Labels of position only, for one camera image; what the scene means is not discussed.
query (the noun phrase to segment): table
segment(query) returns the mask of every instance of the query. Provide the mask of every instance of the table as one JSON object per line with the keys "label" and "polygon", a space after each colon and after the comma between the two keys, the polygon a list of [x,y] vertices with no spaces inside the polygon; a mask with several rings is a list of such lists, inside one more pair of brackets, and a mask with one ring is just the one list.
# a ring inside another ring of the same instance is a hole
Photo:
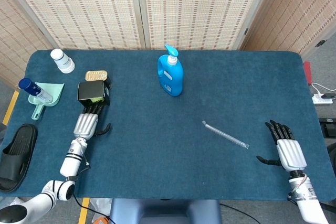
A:
{"label": "table", "polygon": [[[111,105],[98,129],[113,129],[88,141],[91,170],[76,183],[78,197],[286,200],[288,173],[260,163],[277,158],[264,122],[291,127],[305,154],[320,200],[336,197],[333,174],[301,58],[284,51],[180,51],[184,90],[171,97],[159,85],[156,62],[164,51],[65,50],[75,62],[61,73],[50,50],[35,52],[26,77],[65,83],[59,103],[38,121],[20,92],[6,146],[23,123],[38,128],[30,168],[22,185],[6,195],[34,196],[59,169],[82,111],[78,82],[88,70],[106,70],[112,79]],[[247,150],[206,129],[202,120],[250,144]]]}

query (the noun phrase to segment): black slipper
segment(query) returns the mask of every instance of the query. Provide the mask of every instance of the black slipper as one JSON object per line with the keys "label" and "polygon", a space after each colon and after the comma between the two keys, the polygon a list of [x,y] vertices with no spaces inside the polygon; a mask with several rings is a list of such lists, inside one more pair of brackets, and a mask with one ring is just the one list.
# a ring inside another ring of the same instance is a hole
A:
{"label": "black slipper", "polygon": [[16,190],[24,180],[32,158],[37,129],[32,124],[23,124],[15,133],[12,142],[3,149],[0,159],[0,190]]}

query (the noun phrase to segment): beige wall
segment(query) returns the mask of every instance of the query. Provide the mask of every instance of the beige wall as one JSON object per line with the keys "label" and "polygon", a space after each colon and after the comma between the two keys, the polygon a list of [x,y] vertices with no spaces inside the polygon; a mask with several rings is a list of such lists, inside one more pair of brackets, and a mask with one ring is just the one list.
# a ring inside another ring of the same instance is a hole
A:
{"label": "beige wall", "polygon": [[[62,49],[163,49],[165,43],[234,49],[256,1],[22,0],[26,13],[15,0],[0,0],[0,78],[16,86],[30,55],[51,49],[50,43]],[[336,0],[264,0],[242,48],[301,54],[336,24],[335,16]]]}
{"label": "beige wall", "polygon": [[50,45],[13,0],[0,0],[0,29],[0,78],[16,87],[30,55]]}
{"label": "beige wall", "polygon": [[336,0],[267,0],[244,50],[287,50],[303,54],[334,26]]}

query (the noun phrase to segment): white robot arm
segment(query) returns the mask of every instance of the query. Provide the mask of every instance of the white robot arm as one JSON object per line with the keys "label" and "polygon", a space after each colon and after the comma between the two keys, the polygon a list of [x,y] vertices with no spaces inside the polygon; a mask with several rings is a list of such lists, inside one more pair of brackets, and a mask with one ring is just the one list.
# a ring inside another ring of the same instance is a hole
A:
{"label": "white robot arm", "polygon": [[299,142],[294,139],[289,127],[273,120],[270,122],[266,123],[266,126],[272,134],[280,160],[267,160],[260,156],[257,158],[264,164],[282,166],[289,172],[292,191],[288,195],[288,200],[297,204],[304,221],[328,224],[310,179],[303,172],[307,163]]}
{"label": "white robot arm", "polygon": [[73,131],[76,139],[72,140],[60,169],[60,173],[66,177],[66,181],[51,180],[44,186],[42,192],[31,200],[1,209],[0,224],[35,222],[52,210],[57,200],[69,200],[72,197],[75,190],[75,182],[79,175],[78,169],[82,158],[85,158],[84,152],[87,147],[87,140],[94,135],[105,134],[110,129],[110,124],[108,124],[105,130],[101,132],[95,131],[98,114],[102,108],[103,104],[99,104],[94,107],[92,113],[86,113],[88,110],[88,108],[86,108],[78,117],[76,127]]}

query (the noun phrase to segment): black cable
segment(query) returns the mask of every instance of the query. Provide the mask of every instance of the black cable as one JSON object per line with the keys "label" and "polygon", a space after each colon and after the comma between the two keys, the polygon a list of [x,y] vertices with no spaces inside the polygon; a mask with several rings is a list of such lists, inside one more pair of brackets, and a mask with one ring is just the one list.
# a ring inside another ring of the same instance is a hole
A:
{"label": "black cable", "polygon": [[83,158],[85,159],[85,165],[86,165],[89,169],[91,169],[90,163],[89,163],[89,161],[88,161],[88,159],[86,158],[86,156],[85,156],[84,153],[83,153]]}
{"label": "black cable", "polygon": [[298,206],[298,204],[296,203],[296,201],[292,200],[292,196],[293,196],[293,193],[290,191],[287,195],[287,200],[291,203],[293,203],[294,205]]}
{"label": "black cable", "polygon": [[77,204],[78,204],[80,207],[82,207],[82,208],[84,208],[84,209],[88,209],[88,210],[90,210],[90,211],[92,211],[92,212],[95,212],[95,213],[97,213],[97,214],[99,214],[99,215],[103,215],[103,216],[105,216],[106,218],[108,218],[113,224],[116,224],[116,223],[115,223],[109,216],[107,216],[107,215],[105,215],[105,214],[103,214],[103,213],[101,213],[101,212],[97,212],[97,211],[95,211],[95,210],[93,210],[93,209],[91,209],[91,208],[82,206],[82,205],[78,202],[78,199],[76,198],[75,194],[73,194],[73,197],[75,198],[75,201],[77,202]]}
{"label": "black cable", "polygon": [[88,169],[90,169],[89,167],[85,167],[83,170],[81,170],[79,173],[77,173],[77,176],[79,176],[82,172],[87,171]]}
{"label": "black cable", "polygon": [[240,210],[237,209],[237,208],[228,206],[228,205],[223,204],[223,203],[219,203],[219,204],[220,204],[221,206],[228,207],[228,208],[230,208],[230,209],[236,210],[236,211],[240,212],[241,214],[246,215],[246,216],[248,216],[248,217],[254,219],[258,224],[261,224],[256,218],[252,217],[251,215],[249,215],[249,214],[247,214],[247,213],[245,213],[245,212],[243,212],[243,211],[240,211]]}

